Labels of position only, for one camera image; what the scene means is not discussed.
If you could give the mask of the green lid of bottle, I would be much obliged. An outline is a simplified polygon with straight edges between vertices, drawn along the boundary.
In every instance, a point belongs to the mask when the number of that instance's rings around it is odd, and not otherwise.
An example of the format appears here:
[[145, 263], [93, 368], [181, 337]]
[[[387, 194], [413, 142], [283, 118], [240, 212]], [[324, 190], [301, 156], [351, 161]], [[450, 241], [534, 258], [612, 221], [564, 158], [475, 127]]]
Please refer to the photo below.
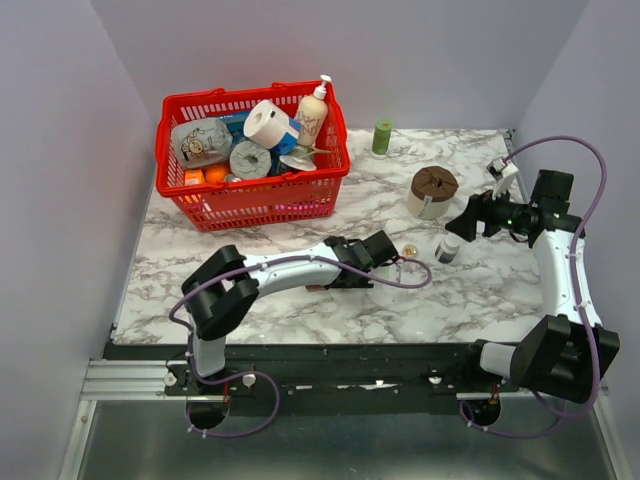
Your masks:
[[376, 155], [387, 153], [393, 130], [393, 122], [388, 118], [379, 119], [374, 128], [371, 150]]

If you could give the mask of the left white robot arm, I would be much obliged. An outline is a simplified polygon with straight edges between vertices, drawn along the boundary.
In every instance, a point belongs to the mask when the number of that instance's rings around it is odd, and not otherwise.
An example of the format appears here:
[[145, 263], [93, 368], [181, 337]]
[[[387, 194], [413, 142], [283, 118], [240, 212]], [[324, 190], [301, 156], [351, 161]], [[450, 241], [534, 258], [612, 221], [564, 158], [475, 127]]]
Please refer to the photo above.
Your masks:
[[181, 285], [194, 329], [195, 363], [188, 370], [188, 384], [201, 395], [220, 387], [226, 337], [256, 300], [307, 286], [371, 288], [366, 275], [397, 258], [397, 249], [383, 231], [364, 240], [331, 236], [289, 254], [242, 255], [234, 245], [220, 248]]

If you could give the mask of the clear pill bottle yellow pills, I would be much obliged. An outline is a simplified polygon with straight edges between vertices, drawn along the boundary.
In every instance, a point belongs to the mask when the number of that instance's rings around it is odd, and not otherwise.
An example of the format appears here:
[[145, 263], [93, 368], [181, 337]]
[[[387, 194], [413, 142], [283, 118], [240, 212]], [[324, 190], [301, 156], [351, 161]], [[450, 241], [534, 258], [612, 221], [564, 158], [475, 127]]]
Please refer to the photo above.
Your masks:
[[419, 255], [418, 248], [413, 244], [407, 244], [402, 247], [402, 257], [406, 259], [417, 259]]

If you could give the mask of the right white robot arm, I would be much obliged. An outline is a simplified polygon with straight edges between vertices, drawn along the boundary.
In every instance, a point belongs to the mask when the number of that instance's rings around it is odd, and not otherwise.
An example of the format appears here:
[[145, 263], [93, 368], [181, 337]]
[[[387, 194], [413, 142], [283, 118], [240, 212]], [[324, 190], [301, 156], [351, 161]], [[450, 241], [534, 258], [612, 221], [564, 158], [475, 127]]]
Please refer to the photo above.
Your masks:
[[568, 212], [572, 185], [572, 175], [542, 170], [529, 203], [486, 191], [470, 196], [465, 210], [446, 224], [466, 242], [475, 240], [479, 223], [485, 237], [501, 230], [525, 237], [541, 280], [542, 319], [515, 345], [479, 342], [479, 357], [459, 370], [467, 389], [483, 391], [500, 376], [584, 404], [617, 355], [619, 337], [603, 328], [590, 299], [581, 219]]

